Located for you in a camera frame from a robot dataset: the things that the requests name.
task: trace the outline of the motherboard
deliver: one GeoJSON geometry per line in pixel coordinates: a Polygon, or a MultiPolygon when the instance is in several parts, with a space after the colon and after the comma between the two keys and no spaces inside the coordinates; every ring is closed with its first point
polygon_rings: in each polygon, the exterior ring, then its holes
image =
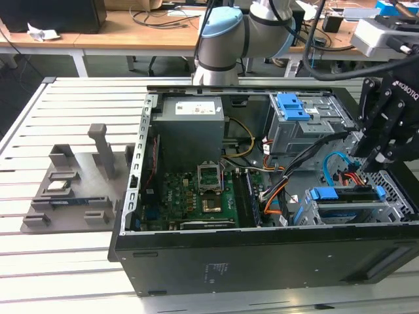
{"type": "Polygon", "coordinates": [[[257,196],[264,188],[261,174],[258,171],[221,171],[219,174],[218,178],[216,171],[165,173],[161,202],[144,206],[135,221],[136,229],[194,230],[260,224],[257,196]],[[240,184],[242,177],[249,178],[248,182],[240,184]],[[214,188],[205,190],[203,186],[214,188]],[[239,213],[246,209],[248,213],[239,213]]]}

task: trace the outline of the yellow cable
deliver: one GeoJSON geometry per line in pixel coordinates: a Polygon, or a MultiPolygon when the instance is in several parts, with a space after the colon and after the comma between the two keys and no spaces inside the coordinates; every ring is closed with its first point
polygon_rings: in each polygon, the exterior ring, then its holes
{"type": "Polygon", "coordinates": [[[244,124],[242,124],[239,120],[237,120],[236,118],[230,118],[230,120],[236,121],[237,123],[239,123],[239,125],[246,130],[246,132],[248,132],[250,139],[251,139],[251,143],[249,148],[245,151],[245,152],[240,152],[238,154],[231,154],[231,155],[222,155],[222,157],[227,157],[227,158],[235,158],[235,157],[241,157],[244,156],[248,153],[250,153],[253,150],[253,147],[255,146],[255,138],[253,137],[253,134],[250,132],[250,130],[247,128],[247,126],[245,126],[244,124]]]}

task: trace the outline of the robotiq logo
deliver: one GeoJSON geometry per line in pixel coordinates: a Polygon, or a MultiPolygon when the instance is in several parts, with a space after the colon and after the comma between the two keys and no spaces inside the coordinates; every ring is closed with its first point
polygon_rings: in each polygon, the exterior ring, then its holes
{"type": "Polygon", "coordinates": [[[405,83],[399,82],[398,80],[395,80],[393,82],[393,86],[398,86],[402,90],[404,90],[408,95],[410,95],[414,100],[419,99],[419,94],[416,93],[412,88],[408,87],[405,83]]]}

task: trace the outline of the gray plastic block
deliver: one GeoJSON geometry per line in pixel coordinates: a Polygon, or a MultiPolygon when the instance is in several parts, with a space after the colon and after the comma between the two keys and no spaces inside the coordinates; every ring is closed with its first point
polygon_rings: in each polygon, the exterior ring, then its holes
{"type": "Polygon", "coordinates": [[[106,125],[91,124],[87,134],[95,141],[101,164],[105,168],[108,179],[112,179],[115,176],[114,156],[111,146],[106,142],[106,125]]]}
{"type": "Polygon", "coordinates": [[[105,211],[86,211],[84,219],[89,225],[107,224],[109,222],[105,211]]]}
{"type": "Polygon", "coordinates": [[[41,192],[39,198],[33,198],[34,200],[47,200],[52,198],[71,198],[74,196],[74,192],[71,188],[66,188],[64,191],[47,191],[45,188],[41,192]]]}
{"type": "Polygon", "coordinates": [[[106,196],[100,200],[91,200],[89,202],[89,205],[91,207],[112,207],[111,200],[106,196]]]}
{"type": "Polygon", "coordinates": [[[43,214],[34,214],[34,215],[27,215],[23,222],[28,227],[45,227],[51,223],[51,220],[48,216],[43,214]]]}
{"type": "Polygon", "coordinates": [[[36,212],[54,210],[54,206],[51,205],[49,201],[33,201],[33,200],[36,200],[36,198],[32,199],[31,208],[33,208],[33,210],[36,212]]]}
{"type": "Polygon", "coordinates": [[[49,177],[50,181],[72,181],[79,180],[80,176],[76,171],[51,171],[49,177]]]}
{"type": "Polygon", "coordinates": [[[42,80],[43,84],[52,84],[53,82],[55,82],[55,80],[57,79],[57,77],[44,77],[44,79],[42,80]]]}
{"type": "Polygon", "coordinates": [[[63,171],[57,170],[51,164],[46,172],[37,195],[33,200],[40,203],[31,203],[28,215],[45,213],[50,219],[50,224],[27,225],[22,224],[20,230],[23,233],[51,234],[60,232],[89,232],[110,231],[113,229],[115,214],[113,208],[117,200],[122,200],[128,184],[130,168],[126,165],[126,157],[123,152],[114,153],[115,176],[109,180],[103,166],[96,166],[91,153],[74,154],[67,157],[69,167],[63,171]],[[51,183],[51,178],[69,178],[73,191],[72,196],[57,196],[52,194],[63,193],[62,191],[48,192],[42,197],[44,190],[51,183]],[[87,211],[104,211],[107,224],[91,224],[84,219],[87,211]]]}
{"type": "Polygon", "coordinates": [[[74,154],[71,151],[70,145],[60,144],[54,145],[49,154],[51,162],[55,167],[68,167],[68,158],[73,157],[74,154]]]}

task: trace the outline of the power cable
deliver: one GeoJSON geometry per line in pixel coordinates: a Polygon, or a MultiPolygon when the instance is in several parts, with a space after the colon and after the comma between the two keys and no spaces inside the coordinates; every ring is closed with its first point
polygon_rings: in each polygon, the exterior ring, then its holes
{"type": "Polygon", "coordinates": [[[25,57],[25,55],[23,55],[16,47],[15,47],[15,45],[14,44],[12,44],[11,43],[11,41],[6,37],[6,35],[3,33],[3,31],[1,30],[1,27],[0,27],[0,33],[2,34],[2,36],[4,37],[4,39],[6,39],[6,41],[9,43],[9,45],[11,45],[11,47],[13,48],[13,49],[15,49],[15,51],[19,54],[19,55],[21,55],[26,61],[27,61],[27,63],[32,67],[32,69],[34,69],[35,70],[35,72],[42,78],[42,79],[44,79],[44,76],[41,74],[41,72],[39,72],[39,70],[29,61],[29,59],[27,59],[26,57],[25,57]]]}
{"type": "MultiPolygon", "coordinates": [[[[274,16],[278,19],[278,21],[282,21],[281,16],[278,14],[278,11],[275,8],[274,5],[274,0],[269,0],[269,5],[270,8],[272,9],[274,16]]],[[[317,27],[317,23],[315,25],[313,25],[312,29],[315,29],[317,27]]],[[[330,51],[330,52],[342,52],[342,51],[347,51],[347,50],[351,50],[354,49],[355,46],[350,45],[350,46],[345,46],[345,47],[339,47],[339,48],[330,48],[330,47],[321,47],[321,46],[316,46],[314,43],[312,43],[313,38],[309,38],[305,39],[303,37],[301,37],[299,34],[297,34],[293,29],[291,29],[289,26],[285,25],[284,28],[290,33],[292,34],[292,36],[298,38],[300,41],[302,41],[304,44],[306,44],[306,46],[310,46],[312,48],[318,49],[318,50],[322,50],[322,51],[330,51]]]]}
{"type": "Polygon", "coordinates": [[[414,63],[419,61],[419,54],[416,54],[414,56],[406,57],[402,60],[396,60],[389,63],[384,63],[380,65],[375,65],[373,67],[368,67],[366,69],[359,69],[354,71],[349,71],[345,73],[338,73],[338,74],[329,74],[329,73],[321,73],[315,69],[313,69],[310,66],[310,60],[308,59],[308,55],[310,53],[310,43],[313,40],[314,32],[316,30],[317,24],[320,19],[321,12],[323,10],[323,7],[325,6],[326,0],[321,0],[319,9],[316,12],[316,15],[314,17],[314,22],[312,29],[310,33],[308,34],[308,39],[306,46],[304,47],[304,53],[302,54],[302,63],[304,64],[304,67],[307,69],[307,71],[313,75],[315,79],[318,80],[348,80],[348,79],[355,79],[357,77],[367,77],[369,75],[375,75],[377,73],[381,72],[388,72],[391,70],[394,70],[396,68],[404,67],[410,63],[414,63]]]}

